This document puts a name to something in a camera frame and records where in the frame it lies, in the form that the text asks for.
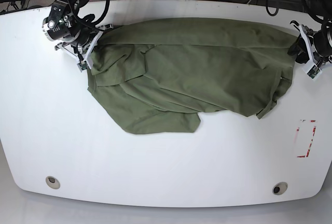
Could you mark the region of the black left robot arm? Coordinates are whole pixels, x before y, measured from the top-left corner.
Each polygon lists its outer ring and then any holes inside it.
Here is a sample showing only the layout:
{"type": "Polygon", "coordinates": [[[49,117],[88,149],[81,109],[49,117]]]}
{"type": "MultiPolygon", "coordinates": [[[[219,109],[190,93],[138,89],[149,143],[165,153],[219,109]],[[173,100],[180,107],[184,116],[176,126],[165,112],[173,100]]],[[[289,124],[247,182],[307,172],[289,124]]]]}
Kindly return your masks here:
{"type": "Polygon", "coordinates": [[[321,29],[317,32],[306,29],[304,36],[298,36],[288,54],[295,57],[299,64],[308,63],[313,55],[316,66],[331,63],[331,0],[301,0],[305,12],[321,29]]]}

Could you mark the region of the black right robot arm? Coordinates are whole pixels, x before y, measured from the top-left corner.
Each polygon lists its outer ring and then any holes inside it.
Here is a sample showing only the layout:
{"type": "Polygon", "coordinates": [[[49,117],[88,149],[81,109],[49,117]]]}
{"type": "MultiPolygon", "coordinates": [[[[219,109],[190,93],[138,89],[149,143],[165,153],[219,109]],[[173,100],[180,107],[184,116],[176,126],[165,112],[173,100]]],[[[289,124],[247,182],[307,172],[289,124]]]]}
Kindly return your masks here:
{"type": "Polygon", "coordinates": [[[97,27],[106,17],[110,0],[106,0],[104,10],[98,19],[94,14],[81,18],[79,10],[89,0],[54,0],[50,14],[43,20],[43,32],[50,41],[60,40],[73,47],[84,47],[93,35],[101,31],[97,27]]]}

